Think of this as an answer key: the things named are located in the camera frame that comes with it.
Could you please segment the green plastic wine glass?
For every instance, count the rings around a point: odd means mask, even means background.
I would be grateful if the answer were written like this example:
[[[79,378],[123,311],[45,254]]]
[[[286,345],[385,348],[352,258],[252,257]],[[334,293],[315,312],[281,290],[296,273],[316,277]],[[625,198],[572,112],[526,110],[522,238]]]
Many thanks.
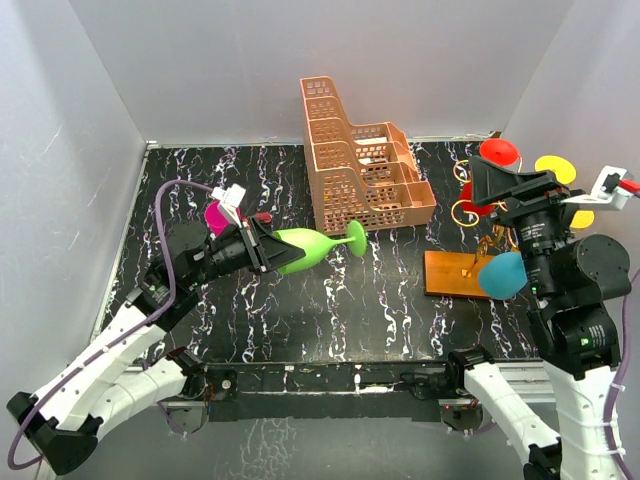
[[[346,245],[356,257],[362,257],[367,250],[368,240],[364,227],[357,220],[352,220],[346,228],[346,236],[339,239],[330,238],[323,233],[308,228],[292,228],[277,230],[274,236],[289,245],[304,251],[300,259],[279,267],[282,275],[297,273],[310,269],[321,262],[336,246]]]

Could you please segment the magenta plastic wine glass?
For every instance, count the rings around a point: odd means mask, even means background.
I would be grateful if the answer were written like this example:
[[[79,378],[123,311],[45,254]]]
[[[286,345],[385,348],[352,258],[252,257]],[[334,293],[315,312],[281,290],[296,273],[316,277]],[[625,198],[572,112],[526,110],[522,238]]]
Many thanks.
[[[204,219],[214,237],[220,236],[230,226],[239,227],[241,214],[238,207],[216,200],[204,212]]]

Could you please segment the blue plastic wine glass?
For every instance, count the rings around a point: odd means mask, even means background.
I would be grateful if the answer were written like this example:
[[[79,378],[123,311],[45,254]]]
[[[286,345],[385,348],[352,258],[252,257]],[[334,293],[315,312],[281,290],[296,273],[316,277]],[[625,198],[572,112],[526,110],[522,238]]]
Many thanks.
[[[521,254],[505,252],[493,257],[478,273],[479,287],[492,299],[508,300],[527,284]]]

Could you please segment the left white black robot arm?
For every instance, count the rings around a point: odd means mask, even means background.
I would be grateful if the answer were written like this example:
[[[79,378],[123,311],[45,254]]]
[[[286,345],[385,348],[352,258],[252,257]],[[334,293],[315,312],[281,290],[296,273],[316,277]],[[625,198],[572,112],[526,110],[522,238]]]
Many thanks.
[[[162,340],[199,302],[198,289],[247,269],[286,273],[305,265],[296,229],[273,231],[256,218],[214,234],[201,222],[176,225],[161,238],[149,266],[109,325],[56,378],[34,393],[18,392],[7,410],[58,476],[79,468],[121,423],[166,398],[200,396],[208,387],[203,363],[178,348],[140,373],[127,369]]]

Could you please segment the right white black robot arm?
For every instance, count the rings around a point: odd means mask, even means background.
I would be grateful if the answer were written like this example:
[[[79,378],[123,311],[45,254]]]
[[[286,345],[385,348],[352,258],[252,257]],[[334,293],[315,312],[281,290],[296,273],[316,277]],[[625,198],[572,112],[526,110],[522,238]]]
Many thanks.
[[[570,231],[582,208],[620,210],[639,193],[633,176],[604,167],[590,192],[570,189],[551,171],[517,173],[474,156],[475,204],[506,202],[494,216],[512,228],[535,306],[530,331],[550,379],[559,425],[533,412],[483,347],[451,352],[447,388],[471,395],[515,449],[527,479],[628,479],[615,403],[627,368],[606,302],[632,290],[630,257],[614,238]]]

